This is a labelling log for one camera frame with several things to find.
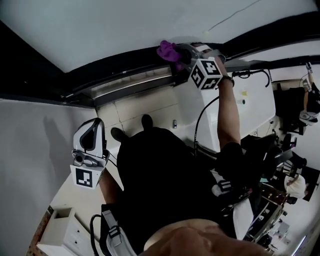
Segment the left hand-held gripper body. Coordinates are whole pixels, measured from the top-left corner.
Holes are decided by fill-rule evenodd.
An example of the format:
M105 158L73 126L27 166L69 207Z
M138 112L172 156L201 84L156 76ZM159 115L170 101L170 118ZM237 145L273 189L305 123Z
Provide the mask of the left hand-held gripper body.
M83 188L95 189L110 157L107 142L103 141L93 151L85 150L80 145L74 145L71 155L73 162L70 165L70 170L73 183Z

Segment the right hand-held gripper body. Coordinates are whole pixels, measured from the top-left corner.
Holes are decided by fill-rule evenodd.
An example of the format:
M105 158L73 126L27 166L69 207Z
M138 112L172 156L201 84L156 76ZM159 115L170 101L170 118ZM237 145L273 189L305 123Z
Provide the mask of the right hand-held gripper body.
M184 44L183 48L192 54L191 63L183 63L190 73L189 80L200 90L214 89L223 78L215 58L219 57L224 63L226 57L218 49L203 43Z

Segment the person's right hand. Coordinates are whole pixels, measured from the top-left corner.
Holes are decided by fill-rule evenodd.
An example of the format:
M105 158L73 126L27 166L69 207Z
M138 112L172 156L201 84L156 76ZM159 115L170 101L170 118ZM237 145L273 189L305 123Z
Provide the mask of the person's right hand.
M225 65L223 64L222 60L219 57L216 57L215 61L216 61L216 64L217 64L217 66L218 66L218 68L220 70L221 75L223 77L228 77L229 76L228 72L227 72L227 70L225 68Z

